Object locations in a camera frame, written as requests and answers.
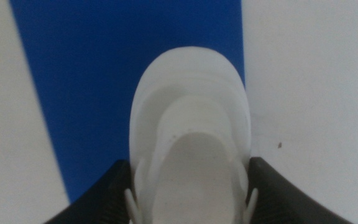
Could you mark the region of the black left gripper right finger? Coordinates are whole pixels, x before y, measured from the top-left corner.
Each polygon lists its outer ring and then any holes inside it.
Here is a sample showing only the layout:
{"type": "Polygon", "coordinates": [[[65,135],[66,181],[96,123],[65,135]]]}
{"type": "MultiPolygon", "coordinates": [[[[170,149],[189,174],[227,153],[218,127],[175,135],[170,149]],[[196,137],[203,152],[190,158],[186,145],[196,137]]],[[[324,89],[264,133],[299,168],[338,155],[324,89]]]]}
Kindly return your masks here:
{"type": "Polygon", "coordinates": [[[295,187],[261,157],[250,159],[248,175],[249,192],[259,191],[251,223],[348,223],[295,187]]]}

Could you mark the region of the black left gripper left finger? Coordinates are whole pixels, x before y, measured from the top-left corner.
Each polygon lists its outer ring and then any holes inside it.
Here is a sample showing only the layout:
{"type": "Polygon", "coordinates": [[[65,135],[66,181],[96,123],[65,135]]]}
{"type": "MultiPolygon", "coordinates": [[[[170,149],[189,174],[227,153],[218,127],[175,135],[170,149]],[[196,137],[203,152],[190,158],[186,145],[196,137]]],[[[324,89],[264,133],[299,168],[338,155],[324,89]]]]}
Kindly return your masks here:
{"type": "Polygon", "coordinates": [[[128,161],[116,161],[80,198],[47,224],[128,224],[124,191],[131,187],[128,161]]]}

